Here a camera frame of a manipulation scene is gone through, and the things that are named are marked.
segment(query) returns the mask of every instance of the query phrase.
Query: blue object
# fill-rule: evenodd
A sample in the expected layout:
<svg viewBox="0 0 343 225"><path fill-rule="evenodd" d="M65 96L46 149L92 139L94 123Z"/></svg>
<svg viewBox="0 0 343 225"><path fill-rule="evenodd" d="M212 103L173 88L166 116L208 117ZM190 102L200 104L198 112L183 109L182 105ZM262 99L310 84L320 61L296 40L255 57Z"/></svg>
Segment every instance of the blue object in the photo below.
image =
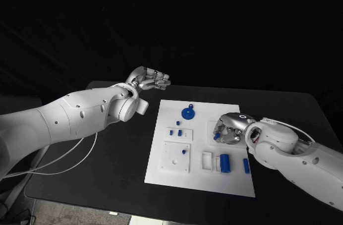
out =
<svg viewBox="0 0 343 225"><path fill-rule="evenodd" d="M251 173L251 170L249 170L248 159L244 159L244 163L245 163L245 174L249 174L249 173Z"/></svg>
<svg viewBox="0 0 343 225"><path fill-rule="evenodd" d="M187 119L187 120L190 120L190 119L195 118L193 105L189 105L189 107L182 110L180 115L182 115L182 117L183 117L185 119Z"/></svg>
<svg viewBox="0 0 343 225"><path fill-rule="evenodd" d="M221 134L219 134L219 133L216 133L216 135L215 135L213 139L216 140L219 137L221 137Z"/></svg>
<svg viewBox="0 0 343 225"><path fill-rule="evenodd" d="M221 155L221 171L222 173L231 172L231 159L228 154Z"/></svg>

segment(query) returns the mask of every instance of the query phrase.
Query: robotic arm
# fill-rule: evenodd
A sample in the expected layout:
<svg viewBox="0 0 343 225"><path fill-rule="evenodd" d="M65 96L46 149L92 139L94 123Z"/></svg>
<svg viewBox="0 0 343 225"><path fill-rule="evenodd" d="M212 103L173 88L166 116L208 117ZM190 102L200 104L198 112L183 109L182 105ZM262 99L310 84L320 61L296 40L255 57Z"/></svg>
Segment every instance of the robotic arm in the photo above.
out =
<svg viewBox="0 0 343 225"><path fill-rule="evenodd" d="M111 123L144 114L149 103L138 92L166 89L169 75L138 67L125 83L69 93L48 105L0 115L0 180L16 163L53 143L102 131Z"/></svg>
<svg viewBox="0 0 343 225"><path fill-rule="evenodd" d="M257 122L247 114L232 112L218 120L213 139L236 144L242 138L257 161L343 211L343 154L314 142L310 136L311 142L300 140L291 128L297 129L272 119Z"/></svg>

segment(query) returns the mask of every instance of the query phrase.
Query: black background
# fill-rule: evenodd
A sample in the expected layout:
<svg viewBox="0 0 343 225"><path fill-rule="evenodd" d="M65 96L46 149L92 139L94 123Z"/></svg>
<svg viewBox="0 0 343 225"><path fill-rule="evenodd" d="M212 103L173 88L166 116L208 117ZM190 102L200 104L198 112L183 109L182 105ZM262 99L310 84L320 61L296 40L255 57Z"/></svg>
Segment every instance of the black background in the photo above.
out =
<svg viewBox="0 0 343 225"><path fill-rule="evenodd" d="M144 65L173 85L310 93L343 141L342 3L0 0L0 93L46 104Z"/></svg>

